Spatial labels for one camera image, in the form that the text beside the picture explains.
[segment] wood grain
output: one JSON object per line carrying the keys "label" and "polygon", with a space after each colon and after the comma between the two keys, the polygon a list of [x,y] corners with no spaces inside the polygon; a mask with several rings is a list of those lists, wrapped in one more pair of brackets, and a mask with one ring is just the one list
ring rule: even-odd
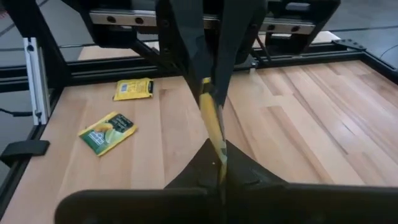
{"label": "wood grain", "polygon": [[[151,99],[117,102],[115,83],[66,88],[42,135],[50,148],[31,159],[0,223],[52,223],[79,190],[167,185],[207,133],[182,77],[154,86]],[[397,187],[397,105],[396,85],[352,61],[237,73],[223,118],[227,139],[289,182]],[[97,157],[77,133],[112,111],[138,130]]]}

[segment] black plastic part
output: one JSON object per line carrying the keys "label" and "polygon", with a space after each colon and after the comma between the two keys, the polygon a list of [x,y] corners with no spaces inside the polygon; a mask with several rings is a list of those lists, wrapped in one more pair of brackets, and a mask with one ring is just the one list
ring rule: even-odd
{"label": "black plastic part", "polygon": [[203,28],[203,1],[156,1],[160,55],[174,63],[199,104],[201,82],[211,76],[213,55]]}
{"label": "black plastic part", "polygon": [[234,223],[397,223],[398,189],[262,184],[240,191]]}
{"label": "black plastic part", "polygon": [[63,199],[55,224],[217,223],[205,189],[86,190]]}
{"label": "black plastic part", "polygon": [[218,105],[224,106],[234,64],[243,63],[250,54],[266,12],[264,0],[224,2],[212,73]]}
{"label": "black plastic part", "polygon": [[10,143],[2,152],[0,161],[11,167],[12,163],[19,159],[43,156],[49,146],[50,142],[44,140],[26,140]]}
{"label": "black plastic part", "polygon": [[343,45],[345,47],[355,49],[355,50],[362,50],[362,51],[366,50],[366,47],[359,44],[358,42],[353,41],[352,39],[332,40],[331,42],[335,43],[335,44],[340,44],[340,45]]}
{"label": "black plastic part", "polygon": [[165,188],[203,187],[215,191],[219,169],[220,160],[207,139],[184,170]]}

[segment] gray floor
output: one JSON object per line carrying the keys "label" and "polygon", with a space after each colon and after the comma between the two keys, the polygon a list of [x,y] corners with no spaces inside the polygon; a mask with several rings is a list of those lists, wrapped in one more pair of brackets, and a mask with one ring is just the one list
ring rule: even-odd
{"label": "gray floor", "polygon": [[[398,1],[396,0],[342,0],[342,5],[324,30],[335,30],[341,38],[352,38],[365,45],[370,52],[381,56],[388,48],[398,44]],[[80,16],[61,0],[37,0],[58,45],[91,43],[91,38]],[[396,26],[391,29],[351,30]],[[0,19],[0,49],[22,47],[22,37],[9,17]],[[81,48],[63,49],[66,60],[76,60]],[[398,47],[384,54],[383,60],[398,67]],[[0,52],[0,66],[19,65],[24,62],[22,52]],[[9,110],[30,110],[28,92],[1,93],[0,107]],[[24,140],[31,127],[31,118],[12,118],[0,113],[4,125],[0,131],[0,152],[10,142]],[[7,167],[0,163],[0,182]]]}

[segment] yellow tea bag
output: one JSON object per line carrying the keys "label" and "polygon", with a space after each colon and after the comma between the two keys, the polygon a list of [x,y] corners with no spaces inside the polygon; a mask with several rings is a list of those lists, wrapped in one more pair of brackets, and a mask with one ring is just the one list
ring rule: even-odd
{"label": "yellow tea bag", "polygon": [[120,80],[113,100],[131,100],[153,96],[154,81],[150,78]]}
{"label": "yellow tea bag", "polygon": [[102,156],[115,145],[132,135],[136,125],[125,116],[112,112],[90,127],[79,132],[79,137],[97,156]]}

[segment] black cable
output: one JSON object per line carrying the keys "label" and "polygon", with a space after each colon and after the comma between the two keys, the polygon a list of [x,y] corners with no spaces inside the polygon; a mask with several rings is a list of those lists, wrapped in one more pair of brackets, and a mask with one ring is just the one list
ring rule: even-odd
{"label": "black cable", "polygon": [[390,47],[389,49],[387,49],[385,52],[383,52],[383,54],[380,55],[380,59],[383,58],[383,56],[384,56],[387,52],[389,52],[390,50],[392,50],[392,49],[394,49],[394,48],[396,48],[396,47],[398,47],[398,44],[397,44],[397,45],[394,45],[394,46],[392,46],[392,47]]}
{"label": "black cable", "polygon": [[7,114],[11,114],[13,117],[25,117],[33,115],[33,112],[8,111],[2,108],[0,108],[0,111]]}
{"label": "black cable", "polygon": [[264,44],[261,42],[261,39],[260,39],[260,36],[259,36],[259,35],[257,35],[256,40],[257,40],[257,42],[259,43],[260,48],[261,48],[261,49],[264,51],[264,53],[266,54],[268,63],[271,63],[271,62],[272,62],[271,56],[269,55],[266,46],[264,46]]}

